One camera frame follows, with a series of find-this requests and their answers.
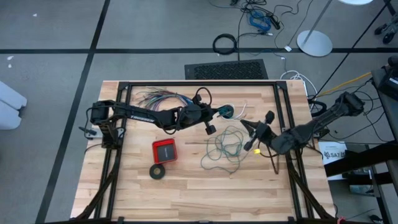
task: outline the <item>wooden table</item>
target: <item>wooden table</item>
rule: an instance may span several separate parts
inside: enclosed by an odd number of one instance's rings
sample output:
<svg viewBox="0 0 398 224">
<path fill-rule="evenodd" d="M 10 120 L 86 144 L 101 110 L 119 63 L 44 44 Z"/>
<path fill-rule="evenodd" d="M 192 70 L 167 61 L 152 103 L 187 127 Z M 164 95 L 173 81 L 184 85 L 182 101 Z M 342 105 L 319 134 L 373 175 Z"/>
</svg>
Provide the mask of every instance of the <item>wooden table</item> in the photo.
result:
<svg viewBox="0 0 398 224">
<path fill-rule="evenodd" d="M 99 100 L 115 100 L 119 82 L 104 81 Z M 307 98 L 301 81 L 287 81 L 290 102 L 295 124 L 311 120 Z M 193 97 L 197 86 L 167 86 L 168 90 Z M 267 111 L 275 113 L 272 130 L 280 134 L 276 113 L 274 92 L 270 86 L 208 86 L 213 95 L 212 107 L 233 103 L 240 113 L 247 102 L 245 119 L 264 120 Z M 133 87 L 131 105 L 137 105 L 144 86 Z M 203 101 L 209 97 L 205 91 L 200 93 Z M 280 91 L 284 118 L 287 121 L 282 92 Z M 167 100 L 161 109 L 181 105 L 178 100 Z M 217 132 L 223 132 L 233 125 L 243 129 L 240 122 L 215 118 L 211 122 Z M 294 206 L 289 184 L 285 157 L 280 156 L 280 172 L 274 174 L 269 159 L 250 152 L 233 174 L 221 169 L 204 170 L 200 160 L 206 152 L 209 137 L 205 125 L 177 131 L 172 137 L 177 145 L 178 159 L 165 164 L 166 176 L 154 180 L 149 176 L 149 168 L 154 163 L 152 142 L 170 138 L 163 130 L 150 123 L 128 120 L 124 138 L 121 167 L 114 203 L 113 219 L 124 216 L 126 220 L 147 221 L 282 221 L 294 215 Z M 90 141 L 88 146 L 100 143 Z M 105 150 L 100 147 L 90 149 L 83 162 L 80 181 L 71 217 L 77 216 L 89 204 L 96 193 L 101 178 Z M 303 151 L 303 161 L 309 189 L 329 214 L 334 215 L 332 197 L 321 155 L 313 150 Z M 205 167 L 236 167 L 226 159 L 220 161 L 204 160 Z M 306 216 L 302 193 L 298 188 L 302 213 Z M 105 195 L 102 209 L 104 217 L 108 195 Z"/>
</svg>

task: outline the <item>small object on table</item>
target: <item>small object on table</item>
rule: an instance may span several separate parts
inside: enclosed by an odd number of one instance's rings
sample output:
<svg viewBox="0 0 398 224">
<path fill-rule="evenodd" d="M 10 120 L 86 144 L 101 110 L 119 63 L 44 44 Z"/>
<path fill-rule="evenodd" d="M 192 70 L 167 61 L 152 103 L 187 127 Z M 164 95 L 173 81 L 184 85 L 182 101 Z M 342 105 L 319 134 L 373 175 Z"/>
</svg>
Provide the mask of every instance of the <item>small object on table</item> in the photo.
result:
<svg viewBox="0 0 398 224">
<path fill-rule="evenodd" d="M 162 164 L 154 164 L 149 169 L 149 175 L 155 180 L 160 180 L 166 174 L 166 170 Z"/>
<path fill-rule="evenodd" d="M 174 139 L 164 139 L 152 143 L 155 164 L 174 161 L 177 159 L 177 150 Z"/>
<path fill-rule="evenodd" d="M 260 150 L 260 149 L 255 149 L 253 152 L 254 152 L 256 155 L 260 155 L 260 154 L 261 154 L 261 150 Z"/>
<path fill-rule="evenodd" d="M 231 119 L 234 115 L 234 108 L 231 105 L 224 105 L 220 108 L 219 114 L 225 119 Z"/>
<path fill-rule="evenodd" d="M 149 175 L 155 180 L 164 177 L 166 170 L 162 163 L 174 161 L 177 159 L 177 150 L 175 149 L 174 139 L 163 139 L 152 143 L 155 164 L 150 167 Z"/>
</svg>

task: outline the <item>white label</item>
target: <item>white label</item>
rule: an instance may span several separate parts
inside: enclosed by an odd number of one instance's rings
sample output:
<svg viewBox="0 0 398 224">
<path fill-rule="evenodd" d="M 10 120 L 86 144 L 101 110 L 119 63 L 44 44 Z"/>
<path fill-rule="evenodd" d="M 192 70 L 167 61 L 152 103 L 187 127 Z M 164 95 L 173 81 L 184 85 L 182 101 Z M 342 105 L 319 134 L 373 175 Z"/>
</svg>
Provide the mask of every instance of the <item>white label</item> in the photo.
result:
<svg viewBox="0 0 398 224">
<path fill-rule="evenodd" d="M 395 83 L 395 84 L 398 84 L 398 81 L 395 80 L 395 79 L 393 79 L 393 78 L 390 78 L 390 81 L 392 81 L 392 82 Z"/>
<path fill-rule="evenodd" d="M 140 120 L 140 121 L 147 121 L 147 122 L 154 122 L 155 120 L 153 120 L 153 119 L 149 119 L 149 118 L 141 118 L 141 117 L 137 117 L 137 116 L 131 116 L 131 118 L 132 119 L 138 119 L 138 120 Z"/>
<path fill-rule="evenodd" d="M 330 162 L 335 162 L 339 159 L 345 157 L 345 150 L 347 150 L 344 142 L 328 142 L 328 141 L 320 141 L 319 149 L 323 154 L 323 164 L 326 165 Z M 343 176 L 341 174 L 334 175 L 332 177 L 328 177 L 328 180 L 341 180 Z"/>
<path fill-rule="evenodd" d="M 289 47 L 288 45 L 285 46 L 285 49 L 286 49 L 288 52 L 290 52 L 290 51 L 292 50 L 292 48 Z"/>
</svg>

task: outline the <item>black metal frame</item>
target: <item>black metal frame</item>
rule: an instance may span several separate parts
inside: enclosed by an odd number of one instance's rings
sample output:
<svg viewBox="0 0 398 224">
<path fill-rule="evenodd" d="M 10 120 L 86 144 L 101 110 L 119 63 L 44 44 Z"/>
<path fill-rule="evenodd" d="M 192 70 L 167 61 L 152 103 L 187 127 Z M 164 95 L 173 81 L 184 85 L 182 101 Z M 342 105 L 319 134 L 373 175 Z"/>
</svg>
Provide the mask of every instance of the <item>black metal frame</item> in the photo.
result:
<svg viewBox="0 0 398 224">
<path fill-rule="evenodd" d="M 397 141 L 391 141 L 372 149 L 366 146 L 366 151 L 360 153 L 349 153 L 346 157 L 325 165 L 326 176 L 331 177 L 337 174 L 359 169 L 362 167 L 371 167 L 371 179 L 369 176 L 350 175 L 348 176 L 353 184 L 371 184 L 373 185 L 374 196 L 379 205 L 383 223 L 392 223 L 391 216 L 388 211 L 386 199 L 381 189 L 382 184 L 394 184 L 398 194 L 396 164 L 398 162 L 398 154 L 396 153 Z M 378 174 L 374 167 L 375 164 L 386 162 L 389 171 Z"/>
<path fill-rule="evenodd" d="M 272 86 L 274 90 L 274 96 L 275 96 L 275 103 L 277 107 L 277 114 L 279 117 L 279 124 L 280 124 L 280 130 L 283 131 L 285 127 L 285 119 L 283 116 L 282 112 L 282 105 L 280 102 L 280 96 L 279 96 L 279 89 L 282 90 L 283 95 L 284 95 L 284 100 L 287 108 L 287 116 L 289 119 L 289 125 L 290 127 L 294 127 L 294 117 L 293 117 L 293 112 L 292 112 L 292 107 L 290 104 L 290 99 L 289 99 L 289 93 L 287 89 L 287 83 L 286 81 L 239 81 L 239 82 L 229 82 L 229 81 L 215 81 L 215 82 L 181 82 L 181 81 L 176 81 L 176 82 L 119 82 L 118 86 L 118 92 L 116 95 L 116 102 L 122 102 L 121 97 L 123 94 L 123 91 L 126 92 L 126 99 L 125 102 L 129 104 L 130 99 L 131 99 L 131 93 L 132 93 L 132 88 L 134 86 L 236 86 L 236 85 L 244 85 L 244 86 Z M 121 127 L 125 128 L 127 123 L 127 119 L 122 120 Z M 124 135 L 121 136 L 121 142 L 123 143 L 124 141 Z M 113 204 L 115 200 L 115 195 L 116 195 L 116 185 L 118 182 L 118 172 L 119 172 L 119 165 L 121 161 L 121 152 L 122 152 L 123 147 L 120 149 L 116 150 L 116 157 L 115 157 L 115 164 L 114 166 L 116 169 L 116 175 L 113 177 L 113 181 L 111 184 L 111 191 L 109 194 L 109 199 L 108 199 L 108 207 L 106 211 L 106 217 L 105 219 L 110 220 L 112 217 L 112 212 L 113 212 Z M 298 165 L 298 171 L 300 173 L 300 179 L 303 181 L 305 186 L 307 186 L 307 180 L 305 177 L 305 169 L 303 165 L 302 158 L 299 155 L 299 152 L 296 152 L 297 156 L 297 165 Z M 103 165 L 103 170 L 102 170 L 102 175 L 101 175 L 101 184 L 105 183 L 105 180 L 108 175 L 108 170 L 109 170 L 109 163 L 111 161 L 111 149 L 106 150 L 106 154 L 104 157 L 104 165 Z M 288 170 L 289 169 L 295 169 L 292 163 L 292 158 L 290 154 L 286 154 L 286 161 L 288 163 Z M 295 214 L 296 218 L 302 218 L 302 212 L 300 209 L 300 201 L 299 201 L 299 195 L 297 192 L 297 186 L 294 178 L 290 175 L 289 173 L 289 180 L 290 180 L 290 188 L 292 190 L 292 198 L 293 198 L 293 203 L 294 203 L 294 208 L 295 208 Z M 95 214 L 94 218 L 100 218 L 101 214 L 101 209 L 102 209 L 102 203 L 103 199 L 99 201 L 95 208 Z M 310 201 L 305 198 L 305 205 L 308 213 L 309 219 L 313 218 L 313 210 L 312 206 L 310 204 Z M 266 222 L 266 223 L 288 223 L 288 222 Z"/>
</svg>

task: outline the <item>tape roll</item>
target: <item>tape roll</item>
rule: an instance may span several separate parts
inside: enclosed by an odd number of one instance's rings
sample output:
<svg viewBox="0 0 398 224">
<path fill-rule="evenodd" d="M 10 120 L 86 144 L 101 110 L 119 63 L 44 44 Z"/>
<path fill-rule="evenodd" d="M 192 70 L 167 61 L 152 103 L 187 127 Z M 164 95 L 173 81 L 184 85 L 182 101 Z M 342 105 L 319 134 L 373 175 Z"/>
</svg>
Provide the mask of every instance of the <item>tape roll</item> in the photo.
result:
<svg viewBox="0 0 398 224">
<path fill-rule="evenodd" d="M 160 180 L 166 174 L 166 170 L 162 164 L 154 164 L 149 169 L 149 175 L 155 180 Z"/>
</svg>

